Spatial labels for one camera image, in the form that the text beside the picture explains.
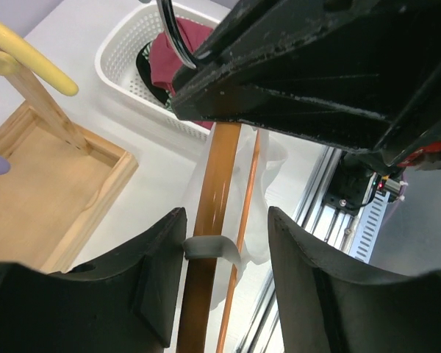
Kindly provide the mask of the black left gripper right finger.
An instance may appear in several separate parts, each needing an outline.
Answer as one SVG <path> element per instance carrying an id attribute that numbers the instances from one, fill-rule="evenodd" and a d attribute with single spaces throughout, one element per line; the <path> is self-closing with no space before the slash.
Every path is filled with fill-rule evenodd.
<path id="1" fill-rule="evenodd" d="M 268 240 L 286 352 L 441 352 L 441 270 L 413 277 L 359 261 L 278 207 Z"/>

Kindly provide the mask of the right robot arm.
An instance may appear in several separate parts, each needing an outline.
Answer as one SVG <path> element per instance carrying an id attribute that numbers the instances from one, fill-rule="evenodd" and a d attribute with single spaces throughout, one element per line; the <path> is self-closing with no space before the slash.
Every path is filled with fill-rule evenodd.
<path id="1" fill-rule="evenodd" d="M 159 13 L 182 61 L 182 120 L 242 123 L 339 149 L 326 201 L 441 169 L 441 1 L 239 1 L 200 45 Z"/>

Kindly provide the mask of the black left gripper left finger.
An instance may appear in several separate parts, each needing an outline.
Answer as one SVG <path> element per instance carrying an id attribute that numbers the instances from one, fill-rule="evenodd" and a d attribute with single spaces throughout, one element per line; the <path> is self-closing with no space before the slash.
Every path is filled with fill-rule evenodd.
<path id="1" fill-rule="evenodd" d="M 0 352 L 162 352 L 171 343 L 187 216 L 71 271 L 0 263 Z"/>

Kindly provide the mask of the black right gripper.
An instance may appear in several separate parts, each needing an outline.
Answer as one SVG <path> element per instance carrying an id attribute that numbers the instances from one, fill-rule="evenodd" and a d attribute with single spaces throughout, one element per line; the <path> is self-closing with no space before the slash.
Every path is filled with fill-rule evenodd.
<path id="1" fill-rule="evenodd" d="M 373 107 L 385 128 L 370 167 L 441 169 L 441 1 L 375 1 Z"/>

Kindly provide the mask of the orange plastic hanger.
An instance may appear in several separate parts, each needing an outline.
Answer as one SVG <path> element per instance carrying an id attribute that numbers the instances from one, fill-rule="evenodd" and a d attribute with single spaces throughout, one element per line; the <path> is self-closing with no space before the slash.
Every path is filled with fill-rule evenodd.
<path id="1" fill-rule="evenodd" d="M 174 52 L 188 68 L 197 60 L 182 40 L 170 1 L 158 1 L 165 34 Z M 196 215 L 193 240 L 213 240 L 220 235 L 226 213 L 234 160 L 241 132 L 240 124 L 218 123 L 213 132 L 207 167 Z M 203 352 L 217 260 L 213 257 L 189 260 L 179 321 L 177 352 Z"/>

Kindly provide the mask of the white tank top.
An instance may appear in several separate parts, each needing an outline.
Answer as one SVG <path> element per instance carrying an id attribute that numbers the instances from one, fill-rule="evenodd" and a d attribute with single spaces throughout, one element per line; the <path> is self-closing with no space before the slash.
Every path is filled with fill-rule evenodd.
<path id="1" fill-rule="evenodd" d="M 182 198 L 182 206 L 187 213 L 186 238 L 191 238 L 194 233 L 198 203 L 204 181 L 209 150 L 212 144 L 212 136 L 213 133 L 210 133 L 207 139 L 207 146 L 202 150 Z M 222 236 L 231 239 L 232 243 L 236 241 L 238 236 L 256 136 L 257 131 L 254 128 L 246 125 L 242 126 L 221 233 Z M 259 139 L 260 151 L 243 247 L 240 253 L 242 268 L 238 272 L 237 283 L 240 281 L 249 263 L 261 265 L 270 259 L 267 235 L 268 206 L 265 194 L 288 158 L 285 147 L 272 138 L 269 131 L 260 129 Z M 219 259 L 216 266 L 216 275 L 209 310 L 214 310 L 225 300 L 231 267 L 232 265 L 227 259 Z"/>

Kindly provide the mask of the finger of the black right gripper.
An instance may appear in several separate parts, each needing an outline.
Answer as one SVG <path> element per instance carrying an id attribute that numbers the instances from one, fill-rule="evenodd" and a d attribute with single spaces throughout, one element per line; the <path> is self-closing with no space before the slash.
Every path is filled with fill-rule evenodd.
<path id="1" fill-rule="evenodd" d="M 370 154 L 385 128 L 373 107 L 373 65 L 322 57 L 281 57 L 235 66 L 212 63 L 175 76 L 182 120 L 240 122 Z"/>
<path id="2" fill-rule="evenodd" d="M 240 1 L 175 110 L 401 110 L 441 64 L 441 1 Z"/>

